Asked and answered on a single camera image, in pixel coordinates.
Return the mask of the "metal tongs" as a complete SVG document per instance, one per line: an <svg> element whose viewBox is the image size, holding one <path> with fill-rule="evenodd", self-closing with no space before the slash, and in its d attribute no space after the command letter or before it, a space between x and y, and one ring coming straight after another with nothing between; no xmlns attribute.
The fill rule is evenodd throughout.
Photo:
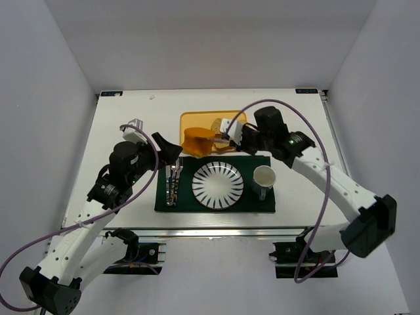
<svg viewBox="0 0 420 315"><path fill-rule="evenodd" d="M221 144L224 144L224 145L227 145L227 146L230 145L230 140L225 139L225 138L200 137L200 136L197 136L196 139L198 139L198 140L206 140L206 141L210 141L210 142L213 142L213 143L221 143Z"/></svg>

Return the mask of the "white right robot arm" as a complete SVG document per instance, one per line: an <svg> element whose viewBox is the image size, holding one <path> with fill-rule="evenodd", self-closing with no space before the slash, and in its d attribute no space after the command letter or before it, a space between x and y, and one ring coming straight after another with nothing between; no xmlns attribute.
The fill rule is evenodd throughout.
<svg viewBox="0 0 420 315"><path fill-rule="evenodd" d="M289 131L279 109L267 106L254 117L256 127L232 120L223 123L220 131L237 151L271 153L318 187L346 218L344 224L306 229L297 238L305 248L313 253L348 250L365 258L394 234L397 202L392 196L377 196L330 164L320 139Z"/></svg>

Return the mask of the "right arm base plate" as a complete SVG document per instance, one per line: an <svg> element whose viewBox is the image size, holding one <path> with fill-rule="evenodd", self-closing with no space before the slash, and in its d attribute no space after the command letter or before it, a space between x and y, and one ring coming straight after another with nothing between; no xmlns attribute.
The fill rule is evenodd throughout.
<svg viewBox="0 0 420 315"><path fill-rule="evenodd" d="M296 242L278 242L273 243L274 251L269 253L269 259L275 264L275 272L277 279L293 279L295 269L303 247ZM316 269L322 262L325 261L327 256L330 254L329 251L323 251L320 253L313 253L308 250L301 268L299 269L298 279L304 278ZM335 256L332 256L330 260L321 268L317 273L312 275L313 278L337 278L338 271L335 265Z"/></svg>

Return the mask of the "round orange bread loaf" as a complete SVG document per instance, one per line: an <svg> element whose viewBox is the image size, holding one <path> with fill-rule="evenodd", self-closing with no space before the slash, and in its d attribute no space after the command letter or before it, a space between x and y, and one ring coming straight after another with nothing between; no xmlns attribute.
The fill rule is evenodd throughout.
<svg viewBox="0 0 420 315"><path fill-rule="evenodd" d="M203 127L190 127L184 130L183 152L195 158L203 158L213 153L213 141L208 138L219 138L220 133Z"/></svg>

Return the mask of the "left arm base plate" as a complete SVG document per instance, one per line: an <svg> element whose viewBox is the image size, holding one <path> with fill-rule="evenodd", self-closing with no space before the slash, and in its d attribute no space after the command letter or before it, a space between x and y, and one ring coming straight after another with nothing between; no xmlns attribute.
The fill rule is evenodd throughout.
<svg viewBox="0 0 420 315"><path fill-rule="evenodd" d="M138 254L133 261L117 261L104 274L157 276L165 262L166 243L139 243Z"/></svg>

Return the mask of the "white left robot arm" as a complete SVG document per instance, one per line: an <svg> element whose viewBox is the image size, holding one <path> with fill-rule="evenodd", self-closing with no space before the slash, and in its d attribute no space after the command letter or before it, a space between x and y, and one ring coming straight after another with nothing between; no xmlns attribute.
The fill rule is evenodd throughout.
<svg viewBox="0 0 420 315"><path fill-rule="evenodd" d="M176 162L182 147L159 133L154 143L142 135L114 146L107 165L98 172L94 186L76 222L58 245L35 268L26 267L20 282L29 300L51 314L70 314L82 291L114 263L137 261L138 236L124 228L110 232L93 252L89 248L102 229L133 194L133 185L147 171Z"/></svg>

